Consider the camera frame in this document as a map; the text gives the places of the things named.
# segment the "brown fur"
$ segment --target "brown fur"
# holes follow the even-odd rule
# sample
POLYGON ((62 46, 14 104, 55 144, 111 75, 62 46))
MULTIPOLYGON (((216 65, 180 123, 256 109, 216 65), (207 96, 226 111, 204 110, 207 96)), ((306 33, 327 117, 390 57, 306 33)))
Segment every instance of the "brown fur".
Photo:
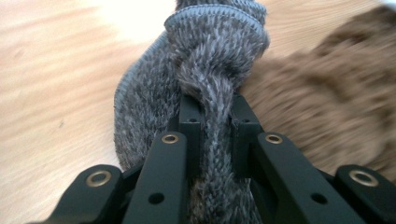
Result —
POLYGON ((375 8, 310 52, 263 58, 241 90, 266 131, 318 168, 355 163, 396 183, 396 13, 375 8))

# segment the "twisted fabric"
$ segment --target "twisted fabric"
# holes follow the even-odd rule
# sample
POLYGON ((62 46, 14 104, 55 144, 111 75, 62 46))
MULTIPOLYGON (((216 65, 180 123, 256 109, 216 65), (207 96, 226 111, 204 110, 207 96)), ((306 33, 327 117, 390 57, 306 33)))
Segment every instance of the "twisted fabric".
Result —
POLYGON ((191 223, 260 223, 247 179, 233 177, 228 117, 233 92, 268 47, 265 8, 253 1, 179 1, 166 31, 125 74, 115 97, 123 169, 143 161, 178 113, 180 94, 205 111, 202 176, 191 187, 191 223))

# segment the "gray fuzzy material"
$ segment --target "gray fuzzy material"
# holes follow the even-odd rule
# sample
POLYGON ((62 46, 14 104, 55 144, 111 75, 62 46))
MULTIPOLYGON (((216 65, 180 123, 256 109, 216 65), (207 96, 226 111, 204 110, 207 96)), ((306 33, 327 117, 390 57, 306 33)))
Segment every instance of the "gray fuzzy material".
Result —
POLYGON ((188 94, 205 111, 203 174, 191 186, 190 222, 260 223, 249 180, 233 176, 228 117, 233 93, 269 45, 265 8, 252 1, 179 1, 177 9, 116 91, 120 164, 129 169, 145 159, 177 114, 180 94, 188 94))

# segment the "brass grommet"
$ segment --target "brass grommet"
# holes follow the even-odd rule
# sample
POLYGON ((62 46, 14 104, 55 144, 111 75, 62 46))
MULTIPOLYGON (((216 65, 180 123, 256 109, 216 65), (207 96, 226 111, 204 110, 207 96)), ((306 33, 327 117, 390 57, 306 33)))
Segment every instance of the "brass grommet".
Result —
POLYGON ((109 171, 100 170, 96 171, 93 174, 90 174, 85 182, 89 187, 97 188, 107 183, 110 178, 111 173, 109 171), (94 180, 94 178, 98 175, 104 175, 105 178, 101 178, 100 180, 94 180))
POLYGON ((162 138, 165 144, 174 144, 178 141, 178 136, 175 134, 167 134, 162 138))
POLYGON ((283 139, 275 134, 268 134, 265 136, 265 140, 272 144, 281 144, 283 142, 283 139))
POLYGON ((364 185, 364 186, 367 186, 367 187, 376 187, 376 186, 378 186, 378 180, 375 177, 373 177, 372 175, 370 175, 370 174, 368 174, 368 173, 366 173, 364 171, 352 170, 352 171, 349 172, 349 176, 355 182, 358 182, 361 185, 364 185), (363 175, 363 176, 367 177, 368 180, 359 178, 359 175, 363 175))

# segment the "wood grain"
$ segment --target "wood grain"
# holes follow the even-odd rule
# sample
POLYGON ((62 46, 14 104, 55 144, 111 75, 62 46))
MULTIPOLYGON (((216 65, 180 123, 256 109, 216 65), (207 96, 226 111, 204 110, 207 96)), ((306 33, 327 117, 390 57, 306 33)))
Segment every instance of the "wood grain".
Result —
MULTIPOLYGON (((163 30, 174 1, 0 2, 0 221, 45 219, 78 173, 118 166, 113 97, 127 67, 163 30)), ((311 49, 363 0, 260 1, 266 56, 311 49)))

